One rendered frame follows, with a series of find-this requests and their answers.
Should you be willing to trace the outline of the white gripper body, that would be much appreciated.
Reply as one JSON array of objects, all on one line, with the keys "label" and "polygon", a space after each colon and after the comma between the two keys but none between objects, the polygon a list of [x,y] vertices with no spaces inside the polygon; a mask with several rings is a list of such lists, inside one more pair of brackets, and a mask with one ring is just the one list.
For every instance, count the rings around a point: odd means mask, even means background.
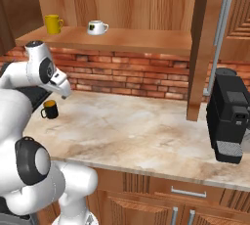
[{"label": "white gripper body", "polygon": [[51,91],[61,95],[63,99],[66,99],[71,94],[70,83],[65,76],[54,76],[48,86]]}]

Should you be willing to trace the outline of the black mug with yellow inside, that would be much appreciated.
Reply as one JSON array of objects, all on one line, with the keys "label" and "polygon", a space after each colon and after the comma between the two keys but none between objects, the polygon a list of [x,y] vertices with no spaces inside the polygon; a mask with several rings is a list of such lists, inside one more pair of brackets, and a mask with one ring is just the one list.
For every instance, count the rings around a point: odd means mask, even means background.
[{"label": "black mug with yellow inside", "polygon": [[57,118],[59,116],[57,103],[54,100],[46,101],[40,113],[43,118]]}]

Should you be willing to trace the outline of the white mug with dark print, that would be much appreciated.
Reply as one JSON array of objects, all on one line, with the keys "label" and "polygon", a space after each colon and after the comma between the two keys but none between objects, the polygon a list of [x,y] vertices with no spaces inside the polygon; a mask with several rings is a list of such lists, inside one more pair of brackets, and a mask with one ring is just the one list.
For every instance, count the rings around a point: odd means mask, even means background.
[{"label": "white mug with dark print", "polygon": [[108,31],[109,25],[102,21],[89,21],[87,33],[90,35],[102,35]]}]

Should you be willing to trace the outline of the plain wooden cabinet door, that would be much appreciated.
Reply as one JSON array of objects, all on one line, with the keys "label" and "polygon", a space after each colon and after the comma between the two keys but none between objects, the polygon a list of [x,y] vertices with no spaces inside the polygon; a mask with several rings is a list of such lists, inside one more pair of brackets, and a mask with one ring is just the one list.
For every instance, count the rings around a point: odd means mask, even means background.
[{"label": "plain wooden cabinet door", "polygon": [[14,48],[17,38],[43,25],[39,0],[0,0],[0,55]]}]

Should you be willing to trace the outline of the wooden base cupboard door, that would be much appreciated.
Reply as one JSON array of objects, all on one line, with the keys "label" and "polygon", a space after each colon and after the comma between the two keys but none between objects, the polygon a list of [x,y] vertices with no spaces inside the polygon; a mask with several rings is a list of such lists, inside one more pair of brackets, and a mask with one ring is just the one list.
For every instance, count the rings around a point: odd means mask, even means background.
[{"label": "wooden base cupboard door", "polygon": [[250,225],[250,205],[244,209],[236,210],[223,206],[186,204],[181,225],[188,225],[192,210],[194,218],[191,225]]},{"label": "wooden base cupboard door", "polygon": [[105,225],[171,225],[173,206],[179,209],[176,225],[180,225],[184,209],[180,204],[108,198],[104,222]]}]

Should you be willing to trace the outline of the wooden drawer front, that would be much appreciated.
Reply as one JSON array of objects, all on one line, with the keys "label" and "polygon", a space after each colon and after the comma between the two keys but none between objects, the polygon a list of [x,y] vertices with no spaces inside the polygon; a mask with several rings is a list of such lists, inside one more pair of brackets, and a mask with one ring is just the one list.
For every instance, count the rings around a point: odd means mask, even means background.
[{"label": "wooden drawer front", "polygon": [[149,190],[154,194],[178,195],[214,203],[220,202],[224,192],[223,188],[155,177],[150,178]]}]

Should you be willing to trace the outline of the black coffee machine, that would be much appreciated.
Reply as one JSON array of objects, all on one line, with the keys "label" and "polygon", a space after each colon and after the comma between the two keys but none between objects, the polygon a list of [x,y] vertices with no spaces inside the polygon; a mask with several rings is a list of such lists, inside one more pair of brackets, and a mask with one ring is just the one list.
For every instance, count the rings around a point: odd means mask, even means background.
[{"label": "black coffee machine", "polygon": [[235,70],[216,69],[206,120],[216,160],[239,164],[242,139],[250,127],[250,92]]}]

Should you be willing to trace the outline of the wooden wall cabinet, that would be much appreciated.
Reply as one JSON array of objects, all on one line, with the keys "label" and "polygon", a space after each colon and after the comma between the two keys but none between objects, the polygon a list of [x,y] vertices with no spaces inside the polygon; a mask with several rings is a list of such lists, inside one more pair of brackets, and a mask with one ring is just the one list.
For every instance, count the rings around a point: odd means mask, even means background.
[{"label": "wooden wall cabinet", "polygon": [[[51,47],[187,56],[195,0],[39,0],[43,16],[59,15],[58,35],[37,28],[16,40],[42,40]],[[87,33],[89,21],[109,25],[102,35]]]}]

